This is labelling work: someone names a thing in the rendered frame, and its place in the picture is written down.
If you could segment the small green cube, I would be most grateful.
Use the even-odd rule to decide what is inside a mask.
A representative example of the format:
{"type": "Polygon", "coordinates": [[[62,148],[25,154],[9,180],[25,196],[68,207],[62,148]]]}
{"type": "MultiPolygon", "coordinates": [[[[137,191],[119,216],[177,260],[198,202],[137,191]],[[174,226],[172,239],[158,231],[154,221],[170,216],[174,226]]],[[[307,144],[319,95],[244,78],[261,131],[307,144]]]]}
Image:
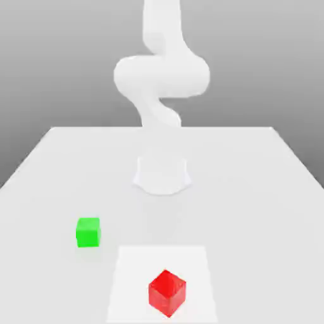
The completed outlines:
{"type": "Polygon", "coordinates": [[[77,247],[99,247],[101,224],[99,218],[79,218],[76,227],[77,247]]]}

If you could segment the small red cube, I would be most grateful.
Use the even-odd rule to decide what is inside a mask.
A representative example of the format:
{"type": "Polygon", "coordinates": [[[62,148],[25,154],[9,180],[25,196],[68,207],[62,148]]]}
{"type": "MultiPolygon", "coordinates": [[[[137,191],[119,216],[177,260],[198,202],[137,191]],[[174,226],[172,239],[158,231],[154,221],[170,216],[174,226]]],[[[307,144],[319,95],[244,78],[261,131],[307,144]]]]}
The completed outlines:
{"type": "Polygon", "coordinates": [[[185,302],[187,282],[163,270],[148,286],[148,302],[168,318],[185,302]]]}

